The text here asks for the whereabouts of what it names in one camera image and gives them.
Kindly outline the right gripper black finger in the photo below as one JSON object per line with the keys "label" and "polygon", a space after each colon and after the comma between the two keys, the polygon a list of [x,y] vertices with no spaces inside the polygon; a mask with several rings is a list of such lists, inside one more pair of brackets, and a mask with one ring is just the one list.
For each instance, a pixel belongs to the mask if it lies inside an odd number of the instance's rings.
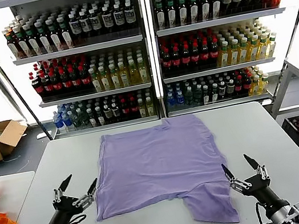
{"label": "right gripper black finger", "polygon": [[248,155],[244,154],[245,160],[248,162],[248,164],[253,168],[253,170],[256,172],[255,175],[248,178],[247,181],[249,183],[254,183],[255,181],[267,181],[270,180],[270,176],[268,174],[268,169],[265,165],[261,165],[258,162],[256,162],[255,159],[249,157]]}
{"label": "right gripper black finger", "polygon": [[232,172],[222,163],[221,167],[224,170],[225,176],[227,177],[229,181],[229,185],[232,189],[234,189],[237,192],[241,192],[244,190],[249,190],[252,187],[252,184],[246,181],[241,181],[238,178],[236,178]]}

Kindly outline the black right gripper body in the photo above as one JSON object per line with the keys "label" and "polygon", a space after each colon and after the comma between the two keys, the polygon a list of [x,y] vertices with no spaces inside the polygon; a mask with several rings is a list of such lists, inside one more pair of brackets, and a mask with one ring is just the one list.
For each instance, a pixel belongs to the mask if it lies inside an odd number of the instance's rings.
{"label": "black right gripper body", "polygon": [[251,184],[248,189],[243,188],[242,194],[245,196],[252,196],[257,199],[258,203],[261,204],[265,212],[275,213],[281,208],[289,207],[290,204],[287,200],[281,199],[275,192],[270,188],[270,179],[262,179],[259,174],[256,174],[245,180]]}

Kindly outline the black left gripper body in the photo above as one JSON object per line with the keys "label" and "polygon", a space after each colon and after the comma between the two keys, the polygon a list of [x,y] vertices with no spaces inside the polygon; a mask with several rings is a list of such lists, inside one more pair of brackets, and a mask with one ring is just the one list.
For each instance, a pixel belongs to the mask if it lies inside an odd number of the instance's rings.
{"label": "black left gripper body", "polygon": [[50,219],[49,224],[79,224],[85,218],[83,211],[74,207],[73,203],[78,198],[63,196],[61,202],[53,203],[55,213]]}

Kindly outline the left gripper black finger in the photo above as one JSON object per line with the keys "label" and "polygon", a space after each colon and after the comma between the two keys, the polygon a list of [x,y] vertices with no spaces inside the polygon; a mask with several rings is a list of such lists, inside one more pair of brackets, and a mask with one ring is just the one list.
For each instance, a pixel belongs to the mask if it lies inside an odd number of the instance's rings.
{"label": "left gripper black finger", "polygon": [[96,192],[96,183],[97,179],[95,178],[93,183],[87,190],[87,193],[74,202],[74,207],[76,207],[77,209],[81,209],[82,211],[85,211],[85,209],[90,207],[95,198],[94,195]]}
{"label": "left gripper black finger", "polygon": [[55,203],[61,202],[61,199],[64,195],[65,190],[67,189],[68,184],[70,183],[70,179],[72,177],[72,174],[70,174],[65,180],[62,181],[62,183],[59,185],[57,189],[54,189],[54,201]]}

